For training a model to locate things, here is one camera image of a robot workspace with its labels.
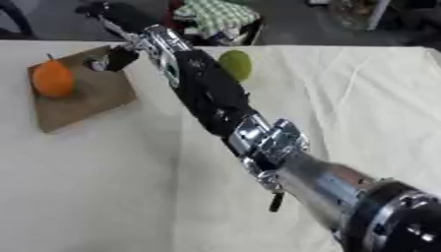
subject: robotic arm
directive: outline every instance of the robotic arm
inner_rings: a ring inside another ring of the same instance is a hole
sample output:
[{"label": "robotic arm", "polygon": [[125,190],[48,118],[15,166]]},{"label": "robotic arm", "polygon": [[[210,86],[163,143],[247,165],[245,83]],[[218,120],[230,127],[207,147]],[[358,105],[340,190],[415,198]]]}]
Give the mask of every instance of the robotic arm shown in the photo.
[{"label": "robotic arm", "polygon": [[375,179],[307,153],[306,137],[291,122],[269,124],[248,102],[244,89],[203,50],[153,25],[123,3],[94,2],[77,9],[98,19],[127,42],[86,64],[119,71],[141,51],[202,126],[218,136],[279,208],[288,193],[342,244],[346,252],[441,251],[441,204],[437,197],[393,179]]}]

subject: white tablecloth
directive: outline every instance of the white tablecloth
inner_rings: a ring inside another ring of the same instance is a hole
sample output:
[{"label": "white tablecloth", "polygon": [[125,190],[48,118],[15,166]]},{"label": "white tablecloth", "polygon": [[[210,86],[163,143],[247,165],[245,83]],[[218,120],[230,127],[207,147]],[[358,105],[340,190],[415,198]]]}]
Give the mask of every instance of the white tablecloth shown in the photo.
[{"label": "white tablecloth", "polygon": [[[0,251],[340,251],[293,198],[271,195],[180,105],[142,57],[141,102],[54,134],[35,125],[26,68],[99,46],[2,41]],[[441,70],[423,48],[248,47],[244,83],[313,155],[441,195]],[[214,55],[225,49],[210,48]]]}]

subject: checkered cloth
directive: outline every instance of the checkered cloth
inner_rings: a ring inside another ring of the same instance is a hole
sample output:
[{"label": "checkered cloth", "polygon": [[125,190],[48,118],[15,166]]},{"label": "checkered cloth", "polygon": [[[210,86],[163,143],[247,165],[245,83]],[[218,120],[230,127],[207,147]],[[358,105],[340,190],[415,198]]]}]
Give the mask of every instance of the checkered cloth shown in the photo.
[{"label": "checkered cloth", "polygon": [[221,0],[185,0],[183,7],[174,12],[174,19],[194,21],[201,37],[250,25],[260,15],[248,7]]}]

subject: chair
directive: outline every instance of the chair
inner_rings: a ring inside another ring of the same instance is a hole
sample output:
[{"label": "chair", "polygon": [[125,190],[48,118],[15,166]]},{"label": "chair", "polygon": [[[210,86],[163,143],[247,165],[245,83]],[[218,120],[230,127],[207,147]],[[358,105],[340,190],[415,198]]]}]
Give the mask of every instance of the chair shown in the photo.
[{"label": "chair", "polygon": [[6,13],[19,28],[20,32],[0,28],[0,39],[32,39],[35,33],[22,11],[11,0],[0,0],[0,11]]}]

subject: floor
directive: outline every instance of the floor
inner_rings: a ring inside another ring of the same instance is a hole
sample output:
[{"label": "floor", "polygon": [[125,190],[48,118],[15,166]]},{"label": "floor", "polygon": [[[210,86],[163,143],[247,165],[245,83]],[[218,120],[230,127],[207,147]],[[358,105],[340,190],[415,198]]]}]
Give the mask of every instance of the floor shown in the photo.
[{"label": "floor", "polygon": [[[97,22],[76,15],[81,0],[13,0],[29,18],[41,39],[115,40]],[[166,0],[120,0],[132,3],[160,20]],[[404,38],[389,31],[348,31],[325,8],[310,8],[304,0],[247,0],[263,14],[267,26],[262,44],[399,45]],[[0,17],[2,27],[10,27]]]}]

